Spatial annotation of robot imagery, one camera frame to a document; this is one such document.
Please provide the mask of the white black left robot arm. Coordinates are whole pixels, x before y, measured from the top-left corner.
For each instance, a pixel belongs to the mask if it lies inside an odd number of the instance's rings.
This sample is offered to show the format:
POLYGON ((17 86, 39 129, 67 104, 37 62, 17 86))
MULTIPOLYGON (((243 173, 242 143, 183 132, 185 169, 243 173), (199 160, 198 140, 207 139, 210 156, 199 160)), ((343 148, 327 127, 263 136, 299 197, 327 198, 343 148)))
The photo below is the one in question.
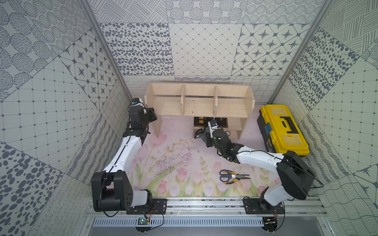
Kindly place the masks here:
POLYGON ((157 120, 153 108, 134 105, 129 109, 129 122, 114 158, 102 172, 91 179, 93 207, 96 212, 127 211, 137 208, 148 213, 153 208, 149 190, 133 190, 127 176, 136 154, 149 134, 149 124, 157 120))

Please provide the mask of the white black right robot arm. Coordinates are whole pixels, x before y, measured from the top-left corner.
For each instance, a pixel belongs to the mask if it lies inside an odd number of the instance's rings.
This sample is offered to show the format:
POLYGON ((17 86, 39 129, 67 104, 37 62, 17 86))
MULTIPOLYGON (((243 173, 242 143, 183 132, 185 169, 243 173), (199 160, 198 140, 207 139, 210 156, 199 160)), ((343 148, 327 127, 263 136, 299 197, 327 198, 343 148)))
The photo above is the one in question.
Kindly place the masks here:
POLYGON ((205 128, 195 133, 195 138, 202 139, 208 148, 214 147, 217 155, 229 162, 248 164, 277 174, 280 183, 265 188, 258 200, 258 206, 268 211, 289 199, 306 200, 316 179, 310 167, 293 151, 271 153, 255 150, 231 142, 223 129, 205 128))

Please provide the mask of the green grey microfibre cloth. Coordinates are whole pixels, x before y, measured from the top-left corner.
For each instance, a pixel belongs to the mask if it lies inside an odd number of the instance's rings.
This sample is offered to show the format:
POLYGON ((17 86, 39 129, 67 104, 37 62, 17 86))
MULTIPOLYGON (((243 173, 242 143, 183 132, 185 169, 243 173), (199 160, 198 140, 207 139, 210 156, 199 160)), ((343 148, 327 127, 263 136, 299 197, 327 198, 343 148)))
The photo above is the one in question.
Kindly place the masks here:
POLYGON ((201 129, 198 129, 196 132, 195 132, 195 136, 194 138, 195 139, 205 139, 207 138, 207 133, 208 133, 208 128, 201 128, 201 129))

